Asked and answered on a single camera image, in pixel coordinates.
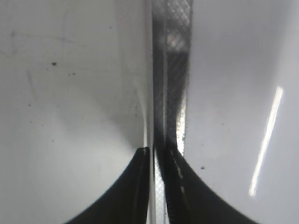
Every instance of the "white surface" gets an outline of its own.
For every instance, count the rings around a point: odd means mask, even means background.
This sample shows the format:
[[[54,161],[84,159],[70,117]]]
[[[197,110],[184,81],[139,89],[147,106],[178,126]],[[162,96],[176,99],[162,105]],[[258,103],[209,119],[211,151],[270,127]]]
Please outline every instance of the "white surface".
[[[250,218],[299,223],[299,1],[193,8],[185,157]]]
[[[68,221],[143,146],[144,24],[139,0],[0,0],[0,223]]]

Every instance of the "dark spot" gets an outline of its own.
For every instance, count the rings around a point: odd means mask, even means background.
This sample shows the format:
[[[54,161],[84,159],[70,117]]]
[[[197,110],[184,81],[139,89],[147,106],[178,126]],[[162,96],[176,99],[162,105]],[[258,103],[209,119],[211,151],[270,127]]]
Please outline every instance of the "dark spot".
[[[16,35],[16,31],[15,30],[11,31],[11,34],[10,34],[11,38],[14,38],[15,35]]]

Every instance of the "metal strip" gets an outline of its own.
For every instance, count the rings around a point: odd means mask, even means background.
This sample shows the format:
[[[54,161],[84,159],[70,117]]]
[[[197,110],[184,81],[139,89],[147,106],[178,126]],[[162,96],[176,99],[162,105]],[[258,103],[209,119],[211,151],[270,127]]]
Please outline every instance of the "metal strip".
[[[161,178],[166,136],[184,152],[191,8],[192,0],[152,0],[156,224],[169,223]]]

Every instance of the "white plastic panel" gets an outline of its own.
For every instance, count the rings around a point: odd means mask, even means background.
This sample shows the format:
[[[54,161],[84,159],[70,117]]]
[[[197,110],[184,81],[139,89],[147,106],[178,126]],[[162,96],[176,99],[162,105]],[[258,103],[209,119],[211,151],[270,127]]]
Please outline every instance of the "white plastic panel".
[[[194,1],[185,157],[262,224],[298,223],[299,1]]]
[[[143,147],[144,11],[0,0],[0,223],[68,221]]]

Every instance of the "black plastic piece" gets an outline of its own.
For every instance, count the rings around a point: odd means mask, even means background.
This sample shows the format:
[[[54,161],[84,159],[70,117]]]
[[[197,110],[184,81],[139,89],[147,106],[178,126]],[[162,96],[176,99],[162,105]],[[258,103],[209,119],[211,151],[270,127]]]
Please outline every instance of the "black plastic piece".
[[[166,142],[164,183],[170,224],[256,224],[216,195]]]
[[[67,224],[145,224],[149,190],[150,150],[139,148],[114,185]]]

